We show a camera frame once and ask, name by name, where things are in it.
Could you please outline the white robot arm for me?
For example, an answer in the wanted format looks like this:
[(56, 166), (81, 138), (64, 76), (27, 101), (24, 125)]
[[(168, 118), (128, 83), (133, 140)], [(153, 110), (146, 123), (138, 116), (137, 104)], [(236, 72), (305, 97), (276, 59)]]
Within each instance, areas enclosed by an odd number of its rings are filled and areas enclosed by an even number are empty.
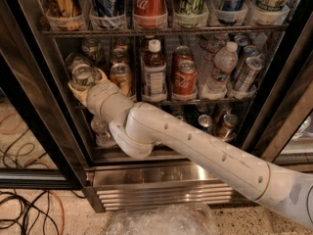
[(74, 97), (109, 125), (131, 158), (163, 144), (210, 171), (253, 202), (313, 228), (313, 175), (253, 156), (146, 102), (133, 102), (107, 76), (92, 70), (68, 83)]

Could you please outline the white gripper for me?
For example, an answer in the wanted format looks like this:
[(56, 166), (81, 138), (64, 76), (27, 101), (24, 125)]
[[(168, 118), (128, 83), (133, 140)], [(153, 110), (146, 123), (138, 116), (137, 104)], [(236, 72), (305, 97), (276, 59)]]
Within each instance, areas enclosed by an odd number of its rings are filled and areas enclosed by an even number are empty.
[(134, 102), (126, 97), (119, 87), (110, 82), (106, 74), (95, 68), (95, 85), (89, 91), (79, 91), (69, 82), (68, 88), (73, 96), (95, 116), (107, 123), (124, 124)]

